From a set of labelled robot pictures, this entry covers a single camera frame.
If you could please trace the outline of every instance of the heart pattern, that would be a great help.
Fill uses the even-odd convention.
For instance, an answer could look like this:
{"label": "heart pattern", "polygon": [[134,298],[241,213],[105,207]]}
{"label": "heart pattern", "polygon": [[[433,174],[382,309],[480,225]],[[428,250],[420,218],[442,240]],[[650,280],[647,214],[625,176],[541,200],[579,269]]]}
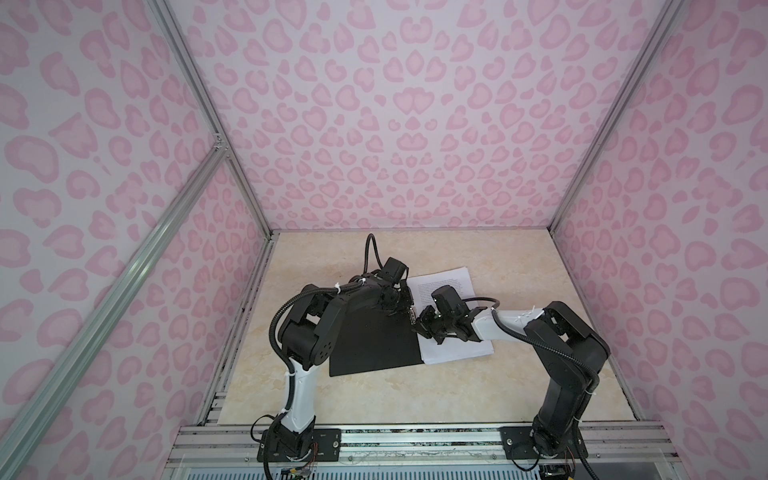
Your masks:
{"label": "heart pattern", "polygon": [[[213,138],[141,0],[5,2],[0,12],[2,436]],[[155,475],[201,401],[262,241],[232,182],[226,168],[217,174],[194,211],[207,225],[184,225],[20,478]],[[220,269],[188,245],[192,232],[219,247]],[[192,294],[206,264],[218,274]],[[204,333],[174,364],[181,339],[162,319],[182,314]],[[151,377],[157,351],[169,367]],[[167,411],[182,389],[183,412],[179,395]],[[133,439],[150,407],[157,416]]]}
{"label": "heart pattern", "polygon": [[277,229],[548,225],[663,2],[525,3],[171,1]]}
{"label": "heart pattern", "polygon": [[768,472],[766,22],[690,3],[554,236],[692,480]]}

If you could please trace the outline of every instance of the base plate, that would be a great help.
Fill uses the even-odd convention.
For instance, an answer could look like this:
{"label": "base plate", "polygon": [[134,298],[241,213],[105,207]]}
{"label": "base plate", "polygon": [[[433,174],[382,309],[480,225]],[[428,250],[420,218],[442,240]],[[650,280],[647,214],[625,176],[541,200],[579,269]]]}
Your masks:
{"label": "base plate", "polygon": [[[538,453],[533,449],[531,427],[501,427],[498,431],[502,434],[502,447],[504,447],[507,460],[535,460],[538,458]],[[587,447],[584,446],[581,432],[579,432],[578,438],[581,441],[581,451],[588,458],[589,453],[587,452]],[[570,435],[568,435],[567,445],[571,452],[573,452],[574,457],[578,458],[573,439]],[[571,454],[566,450],[566,452],[561,453],[555,458],[565,459],[566,455],[568,455],[568,458],[571,457]]]}
{"label": "base plate", "polygon": [[[340,429],[314,429],[312,431],[312,443],[317,444],[317,457],[315,462],[338,462],[339,450],[341,449],[341,430]],[[259,462],[263,461],[263,443],[259,444]],[[295,462],[283,452],[274,452],[270,454],[270,462]]]}

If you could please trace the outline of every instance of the marble tabletop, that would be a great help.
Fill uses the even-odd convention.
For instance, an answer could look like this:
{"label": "marble tabletop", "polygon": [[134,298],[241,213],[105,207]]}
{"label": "marble tabletop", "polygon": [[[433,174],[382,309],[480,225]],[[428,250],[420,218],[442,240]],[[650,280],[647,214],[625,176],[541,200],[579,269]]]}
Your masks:
{"label": "marble tabletop", "polygon": [[[240,344],[220,425],[247,425],[280,411],[286,370],[267,339],[272,316],[307,283],[332,286],[361,273],[367,234],[280,234]],[[411,276],[466,266],[475,293],[501,300],[503,310],[560,300],[588,319],[546,230],[400,230],[376,232],[376,239],[382,262],[395,257]],[[318,379],[317,422],[530,422],[549,377],[529,345],[495,340],[494,349],[476,359],[333,378],[326,362]],[[634,419],[608,364],[600,377],[584,420]]]}

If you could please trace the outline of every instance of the document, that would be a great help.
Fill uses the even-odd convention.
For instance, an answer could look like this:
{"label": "document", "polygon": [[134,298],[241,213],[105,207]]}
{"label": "document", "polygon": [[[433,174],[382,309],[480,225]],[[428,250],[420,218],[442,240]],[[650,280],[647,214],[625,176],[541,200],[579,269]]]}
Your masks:
{"label": "document", "polygon": [[[416,311],[416,316],[419,316],[428,305],[435,306],[432,292],[443,285],[450,285],[455,288],[461,298],[475,296],[475,289],[472,288],[472,280],[469,278],[469,270],[465,266],[432,275],[413,276],[408,278],[408,287],[413,295],[413,308]],[[472,309],[477,306],[477,302],[468,302],[467,305]],[[438,345],[435,339],[426,339],[419,335],[419,349],[422,351],[424,363],[432,365],[490,355],[493,353],[493,344],[488,340],[478,343],[462,342],[460,339],[445,339],[442,345]]]}

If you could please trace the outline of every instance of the stack of paper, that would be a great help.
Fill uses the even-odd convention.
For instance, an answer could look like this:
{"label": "stack of paper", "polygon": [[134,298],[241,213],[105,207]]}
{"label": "stack of paper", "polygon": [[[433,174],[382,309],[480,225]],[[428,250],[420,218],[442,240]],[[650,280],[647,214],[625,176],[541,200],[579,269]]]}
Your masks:
{"label": "stack of paper", "polygon": [[[428,305],[435,306],[432,292],[443,285],[450,285],[455,288],[461,298],[475,296],[475,289],[472,288],[472,280],[469,278],[469,270],[466,267],[408,278],[408,287],[413,295],[413,308],[416,310],[417,316]],[[476,302],[469,302],[468,305],[470,309],[474,308]],[[419,348],[422,351],[422,360],[427,365],[471,359],[493,353],[493,344],[487,340],[478,343],[462,342],[460,339],[445,339],[442,345],[438,345],[435,339],[426,339],[421,335],[419,335]]]}

